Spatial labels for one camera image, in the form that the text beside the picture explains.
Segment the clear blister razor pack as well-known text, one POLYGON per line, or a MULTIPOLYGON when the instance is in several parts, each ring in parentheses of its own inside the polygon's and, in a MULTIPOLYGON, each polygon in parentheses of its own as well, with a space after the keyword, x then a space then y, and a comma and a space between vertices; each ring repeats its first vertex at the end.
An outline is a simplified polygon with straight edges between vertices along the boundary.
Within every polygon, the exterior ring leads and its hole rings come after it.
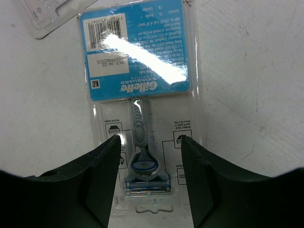
POLYGON ((95 2, 95 0, 16 0, 15 4, 22 13, 23 21, 31 36, 35 39, 43 39, 95 2))
POLYGON ((192 0, 116 0, 78 14, 94 142, 121 140, 115 215, 186 216, 182 139, 205 140, 192 0))

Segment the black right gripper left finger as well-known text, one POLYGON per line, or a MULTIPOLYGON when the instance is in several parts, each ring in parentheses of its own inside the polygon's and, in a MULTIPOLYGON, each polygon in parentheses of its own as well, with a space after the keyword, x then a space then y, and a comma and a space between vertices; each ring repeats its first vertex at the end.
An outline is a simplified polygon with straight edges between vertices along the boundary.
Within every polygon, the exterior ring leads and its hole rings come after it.
POLYGON ((105 228, 121 154, 112 136, 94 150, 40 176, 0 173, 3 228, 105 228))

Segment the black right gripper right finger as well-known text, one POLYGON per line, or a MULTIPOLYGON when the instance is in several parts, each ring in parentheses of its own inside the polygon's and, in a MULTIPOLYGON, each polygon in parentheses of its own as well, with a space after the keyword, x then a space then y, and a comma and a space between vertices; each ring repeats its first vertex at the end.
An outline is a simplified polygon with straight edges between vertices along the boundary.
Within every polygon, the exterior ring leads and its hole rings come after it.
POLYGON ((182 162, 196 228, 301 228, 304 170, 268 177, 241 168, 183 136, 182 162))

